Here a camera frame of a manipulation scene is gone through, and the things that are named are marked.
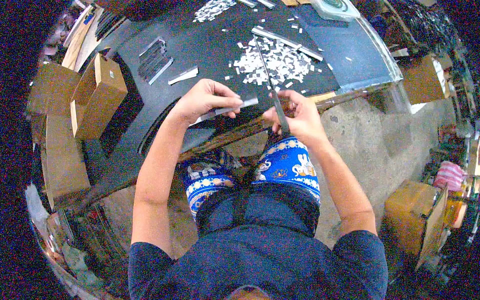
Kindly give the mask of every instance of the pile of paper pieces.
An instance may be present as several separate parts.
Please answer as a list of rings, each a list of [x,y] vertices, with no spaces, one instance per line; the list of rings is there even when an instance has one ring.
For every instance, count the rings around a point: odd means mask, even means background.
[[[195,13],[194,22],[213,21],[215,16],[237,4],[235,0],[210,0]]]
[[[280,90],[279,85],[289,88],[293,85],[292,80],[298,80],[303,83],[303,77],[310,71],[321,72],[312,64],[312,59],[302,52],[285,45],[279,40],[272,41],[266,37],[257,39],[266,67],[268,69],[272,84],[276,90]],[[268,82],[259,51],[257,50],[255,40],[252,39],[248,46],[242,47],[245,53],[236,60],[233,66],[236,67],[237,74],[247,73],[243,83],[257,83],[262,85]]]

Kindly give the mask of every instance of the elephant print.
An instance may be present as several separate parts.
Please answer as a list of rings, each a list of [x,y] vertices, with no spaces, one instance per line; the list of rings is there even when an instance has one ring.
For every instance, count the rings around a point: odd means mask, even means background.
[[[271,162],[268,161],[268,159],[266,159],[262,164],[260,164],[256,170],[256,173],[257,175],[255,176],[255,179],[256,180],[266,180],[266,177],[265,175],[262,174],[262,172],[265,172],[268,170],[268,168],[270,168],[270,166],[272,165]]]
[[[295,177],[307,175],[317,176],[317,173],[315,172],[315,169],[313,168],[313,165],[306,154],[298,154],[298,159],[300,165],[294,165],[292,167],[292,171],[295,173]]]

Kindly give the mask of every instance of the cardboard box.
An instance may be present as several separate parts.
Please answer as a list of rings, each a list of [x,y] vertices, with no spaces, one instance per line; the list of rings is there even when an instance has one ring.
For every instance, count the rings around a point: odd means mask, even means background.
[[[70,117],[47,115],[46,160],[43,171],[52,209],[88,192],[90,182]]]
[[[99,138],[126,94],[119,65],[97,54],[87,66],[70,103],[74,137]]]
[[[444,229],[448,190],[405,180],[385,202],[385,222],[402,250],[417,258],[420,267],[437,254]]]
[[[37,115],[67,116],[80,78],[77,72],[58,64],[42,64],[33,80],[27,111]]]
[[[408,68],[401,68],[401,71],[403,86],[411,104],[428,103],[446,98],[433,55],[423,57]]]

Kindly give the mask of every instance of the right hand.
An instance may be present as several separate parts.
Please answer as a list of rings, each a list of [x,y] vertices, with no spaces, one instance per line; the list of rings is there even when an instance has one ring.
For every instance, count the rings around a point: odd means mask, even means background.
[[[292,90],[280,91],[278,96],[290,99],[288,107],[293,111],[294,118],[287,117],[287,122],[292,135],[307,147],[318,143],[329,143],[317,106],[312,100]],[[274,123],[273,132],[281,134],[280,120],[275,107],[264,112],[263,118]]]

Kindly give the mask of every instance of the floor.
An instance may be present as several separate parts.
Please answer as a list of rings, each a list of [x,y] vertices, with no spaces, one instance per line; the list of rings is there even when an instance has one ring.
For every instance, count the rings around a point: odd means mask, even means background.
[[[418,180],[429,159],[429,149],[437,144],[437,127],[455,122],[451,102],[427,104],[415,115],[383,113],[364,98],[335,106],[321,116],[330,142],[343,157],[369,197],[379,228],[387,197],[405,179]],[[260,133],[227,147],[235,156],[254,155],[263,149],[266,133]],[[312,160],[317,170],[320,166]],[[315,237],[333,247],[340,234],[340,219],[321,172],[323,204]],[[107,217],[125,251],[132,233],[134,188],[104,198]],[[174,250],[182,256],[196,241],[181,184],[174,179],[170,194],[170,222]]]

